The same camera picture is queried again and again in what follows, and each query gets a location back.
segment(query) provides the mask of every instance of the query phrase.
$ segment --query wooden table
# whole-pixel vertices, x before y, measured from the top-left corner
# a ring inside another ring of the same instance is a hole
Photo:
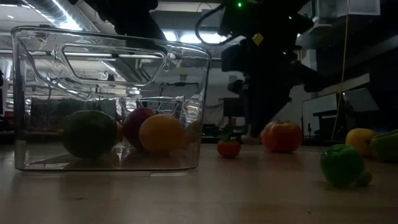
[[[396,223],[398,166],[368,162],[369,187],[338,190],[320,172],[324,148],[268,154],[244,146],[222,159],[203,145],[200,166],[175,177],[22,174],[0,152],[0,223]]]

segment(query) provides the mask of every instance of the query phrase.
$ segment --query red tomato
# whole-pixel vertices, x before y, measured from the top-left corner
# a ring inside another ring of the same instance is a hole
[[[261,132],[261,142],[272,152],[292,152],[302,141],[302,131],[293,123],[272,122]]]
[[[219,141],[217,151],[224,158],[235,158],[241,152],[241,143],[237,140]]]

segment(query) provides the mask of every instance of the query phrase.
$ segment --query green pepper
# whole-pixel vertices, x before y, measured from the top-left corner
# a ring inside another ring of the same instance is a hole
[[[398,129],[374,136],[371,140],[374,157],[382,162],[398,162]]]
[[[323,175],[335,187],[348,187],[360,182],[359,178],[365,172],[364,167],[358,150],[350,145],[332,146],[321,156]]]

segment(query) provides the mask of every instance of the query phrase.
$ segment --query orange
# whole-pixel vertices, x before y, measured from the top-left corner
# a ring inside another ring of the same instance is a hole
[[[179,149],[183,139],[182,124],[171,115],[153,115],[139,129],[139,140],[144,148],[156,154],[168,154]]]

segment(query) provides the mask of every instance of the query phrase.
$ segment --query plastic fruit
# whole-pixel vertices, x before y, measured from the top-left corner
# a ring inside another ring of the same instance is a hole
[[[335,145],[321,156],[325,178],[335,187],[348,187],[352,183],[367,185],[371,177],[364,170],[364,161],[358,150],[347,144]]]
[[[371,139],[377,135],[377,132],[364,129],[364,128],[355,128],[348,132],[346,137],[346,144],[350,146],[354,146],[358,149],[359,154],[364,157],[371,157]]]
[[[65,122],[63,146],[76,157],[94,159],[112,150],[117,133],[116,121],[106,113],[77,111]]]
[[[371,140],[373,156],[382,162],[398,162],[398,129]]]
[[[167,114],[157,114],[146,119],[139,130],[144,148],[154,154],[168,154],[180,149],[184,130],[179,119]]]
[[[221,139],[217,144],[218,153],[227,159],[235,158],[241,152],[241,143],[229,136],[219,136]]]
[[[261,142],[272,152],[292,152],[300,147],[302,141],[300,127],[289,122],[272,122],[261,133]]]
[[[124,137],[138,150],[144,150],[139,140],[139,130],[143,122],[155,115],[149,108],[137,108],[127,115],[123,123]]]

